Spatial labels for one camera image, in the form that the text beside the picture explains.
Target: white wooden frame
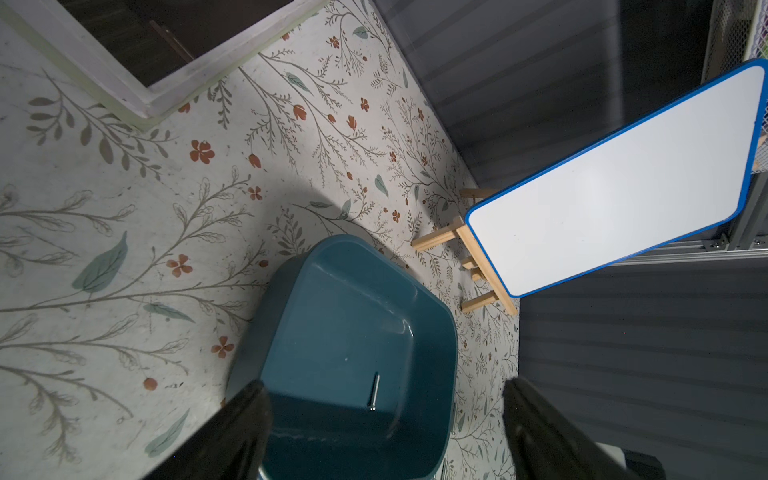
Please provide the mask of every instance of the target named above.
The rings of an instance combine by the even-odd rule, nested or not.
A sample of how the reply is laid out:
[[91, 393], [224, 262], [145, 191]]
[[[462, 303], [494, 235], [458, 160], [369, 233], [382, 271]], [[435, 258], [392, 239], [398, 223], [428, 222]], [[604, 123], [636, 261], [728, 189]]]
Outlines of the white wooden frame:
[[147, 121], [178, 106], [328, 1], [293, 0], [150, 87], [139, 82], [56, 0], [5, 0], [5, 4], [99, 88]]

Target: easel leg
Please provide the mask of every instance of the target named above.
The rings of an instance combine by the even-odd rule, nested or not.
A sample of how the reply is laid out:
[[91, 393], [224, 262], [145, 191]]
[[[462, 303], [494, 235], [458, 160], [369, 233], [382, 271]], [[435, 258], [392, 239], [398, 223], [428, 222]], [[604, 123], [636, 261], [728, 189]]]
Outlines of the easel leg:
[[496, 292], [491, 290], [490, 292], [481, 295], [477, 298], [473, 298], [472, 300], [467, 300], [466, 302], [462, 303], [462, 313], [469, 313], [473, 310], [477, 310], [481, 306], [486, 306], [491, 303], [494, 303], [496, 300], [498, 300], [498, 296], [496, 296]]

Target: blue whiteboard frame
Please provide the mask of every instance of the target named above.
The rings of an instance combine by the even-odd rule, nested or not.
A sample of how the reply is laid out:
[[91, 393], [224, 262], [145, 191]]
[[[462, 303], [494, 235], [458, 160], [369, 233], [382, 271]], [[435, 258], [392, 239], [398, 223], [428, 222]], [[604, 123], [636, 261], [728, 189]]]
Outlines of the blue whiteboard frame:
[[[699, 230], [695, 230], [693, 232], [681, 235], [681, 236], [679, 236], [677, 238], [673, 238], [672, 240], [668, 240], [666, 242], [659, 243], [658, 245], [654, 245], [654, 246], [649, 247], [649, 248], [647, 248], [645, 250], [641, 250], [639, 252], [632, 253], [631, 255], [627, 255], [627, 256], [622, 257], [622, 258], [620, 258], [618, 260], [614, 260], [612, 262], [608, 262], [608, 263], [606, 263], [604, 265], [596, 266], [595, 268], [593, 268], [591, 270], [587, 270], [586, 272], [582, 272], [582, 273], [579, 273], [577, 275], [570, 276], [570, 277], [568, 277], [568, 278], [566, 278], [564, 280], [560, 280], [558, 282], [550, 283], [547, 286], [543, 286], [542, 288], [533, 290], [531, 292], [523, 293], [521, 295], [513, 295], [509, 291], [509, 288], [507, 288], [507, 285], [504, 283], [504, 280], [502, 279], [501, 275], [498, 274], [498, 270], [496, 269], [496, 265], [493, 264], [493, 261], [491, 260], [491, 257], [488, 256], [488, 253], [485, 251], [485, 248], [482, 246], [482, 243], [480, 242], [480, 239], [478, 238], [477, 234], [475, 233], [475, 230], [472, 228], [472, 213], [475, 210], [477, 210], [478, 208], [482, 207], [485, 204], [488, 204], [488, 203], [492, 202], [493, 200], [496, 200], [496, 199], [498, 199], [500, 197], [503, 197], [504, 195], [508, 194], [509, 192], [511, 192], [511, 191], [513, 191], [513, 190], [515, 190], [517, 188], [522, 187], [526, 183], [535, 180], [536, 178], [540, 177], [541, 175], [546, 174], [547, 172], [549, 172], [551, 170], [554, 170], [555, 168], [562, 167], [563, 165], [565, 165], [569, 161], [574, 160], [577, 157], [580, 157], [581, 155], [587, 153], [588, 151], [592, 150], [593, 148], [595, 148], [595, 147], [597, 147], [599, 145], [604, 144], [605, 142], [609, 141], [610, 139], [612, 139], [614, 137], [618, 137], [619, 135], [623, 134], [624, 132], [632, 130], [633, 128], [637, 127], [638, 125], [641, 125], [641, 124], [649, 121], [651, 118], [656, 117], [657, 115], [664, 113], [665, 111], [669, 110], [670, 108], [674, 107], [675, 105], [683, 103], [684, 101], [688, 100], [689, 98], [695, 97], [696, 95], [700, 94], [703, 91], [709, 90], [710, 88], [712, 88], [715, 85], [719, 84], [721, 81], [725, 81], [728, 78], [733, 77], [735, 74], [738, 74], [741, 71], [746, 70], [748, 68], [752, 68], [752, 67], [760, 67], [764, 71], [763, 90], [760, 92], [760, 103], [759, 103], [758, 108], [757, 108], [757, 117], [755, 118], [755, 128], [754, 128], [754, 132], [753, 132], [753, 135], [752, 135], [752, 145], [750, 146], [750, 152], [748, 153], [748, 158], [747, 158], [747, 162], [746, 162], [746, 170], [744, 171], [744, 179], [743, 179], [743, 182], [742, 182], [742, 185], [741, 185], [741, 195], [739, 196], [739, 203], [738, 203], [735, 211], [728, 218], [726, 218], [725, 220], [722, 220], [720, 222], [713, 223], [712, 225], [708, 225], [708, 226], [706, 226], [704, 228], [701, 228]], [[541, 292], [542, 290], [546, 290], [547, 288], [549, 288], [551, 286], [559, 285], [560, 283], [563, 283], [563, 282], [568, 282], [569, 280], [573, 280], [574, 278], [578, 278], [578, 277], [580, 277], [582, 275], [586, 275], [587, 273], [594, 272], [595, 270], [599, 270], [601, 268], [605, 268], [606, 266], [613, 265], [614, 263], [621, 262], [622, 260], [626, 260], [627, 258], [634, 257], [635, 255], [640, 255], [641, 253], [645, 253], [647, 251], [653, 250], [654, 248], [661, 247], [662, 245], [667, 245], [668, 243], [676, 242], [676, 241], [678, 241], [680, 239], [683, 239], [685, 237], [689, 237], [691, 235], [695, 235], [696, 233], [700, 233], [700, 232], [703, 232], [705, 230], [709, 230], [710, 228], [717, 227], [718, 225], [722, 225], [723, 223], [731, 221], [744, 208], [744, 204], [746, 203], [746, 193], [747, 193], [747, 191], [749, 190], [749, 187], [750, 187], [750, 177], [752, 175], [752, 164], [754, 163], [755, 153], [757, 152], [757, 140], [760, 138], [760, 132], [762, 131], [763, 116], [766, 113], [766, 107], [768, 107], [768, 60], [762, 59], [762, 58], [758, 58], [758, 59], [755, 59], [755, 60], [748, 61], [748, 62], [744, 63], [743, 65], [739, 66], [738, 68], [735, 68], [734, 70], [729, 71], [726, 74], [722, 74], [719, 77], [713, 78], [712, 80], [708, 81], [706, 84], [701, 85], [696, 90], [694, 90], [694, 91], [692, 91], [690, 93], [685, 94], [684, 96], [678, 98], [675, 101], [672, 101], [671, 103], [669, 103], [669, 104], [665, 105], [664, 107], [660, 108], [659, 110], [656, 110], [655, 112], [653, 112], [653, 113], [651, 113], [651, 114], [641, 118], [640, 120], [635, 121], [634, 123], [629, 124], [626, 127], [623, 127], [623, 128], [621, 128], [619, 130], [616, 130], [616, 131], [608, 134], [607, 136], [603, 137], [602, 139], [594, 142], [589, 147], [586, 147], [586, 148], [576, 152], [575, 154], [572, 154], [570, 157], [566, 157], [564, 160], [561, 160], [561, 161], [557, 162], [555, 165], [552, 165], [549, 168], [546, 168], [546, 169], [544, 169], [544, 170], [542, 170], [542, 171], [540, 171], [540, 172], [538, 172], [536, 174], [533, 174], [530, 177], [526, 178], [525, 180], [521, 181], [520, 183], [512, 185], [511, 187], [507, 187], [504, 190], [496, 193], [495, 195], [486, 198], [485, 200], [483, 200], [479, 204], [476, 204], [472, 208], [469, 209], [467, 214], [464, 216], [464, 222], [469, 227], [469, 230], [472, 232], [472, 235], [475, 237], [475, 240], [477, 240], [478, 245], [480, 245], [480, 248], [482, 249], [483, 254], [488, 259], [488, 262], [491, 264], [491, 267], [493, 268], [493, 270], [496, 272], [496, 276], [498, 276], [499, 280], [501, 280], [502, 285], [504, 286], [504, 290], [506, 290], [507, 294], [510, 297], [512, 297], [512, 298], [522, 298], [523, 296], [528, 296], [528, 295], [531, 295], [531, 294], [536, 293], [536, 292]]]

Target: dark opening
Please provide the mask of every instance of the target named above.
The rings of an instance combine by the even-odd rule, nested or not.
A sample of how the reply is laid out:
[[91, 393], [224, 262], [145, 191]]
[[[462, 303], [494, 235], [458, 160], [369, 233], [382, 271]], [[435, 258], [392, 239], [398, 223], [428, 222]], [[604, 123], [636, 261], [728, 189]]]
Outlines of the dark opening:
[[291, 0], [59, 0], [150, 86]]

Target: teal plastic bin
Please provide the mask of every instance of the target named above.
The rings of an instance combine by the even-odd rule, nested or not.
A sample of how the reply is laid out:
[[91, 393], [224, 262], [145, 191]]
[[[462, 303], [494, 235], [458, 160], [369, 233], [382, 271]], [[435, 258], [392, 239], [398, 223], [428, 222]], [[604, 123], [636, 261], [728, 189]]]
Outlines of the teal plastic bin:
[[254, 378], [270, 391], [263, 470], [272, 480], [431, 478], [448, 444], [457, 352], [443, 302], [339, 235], [275, 272], [227, 398]]

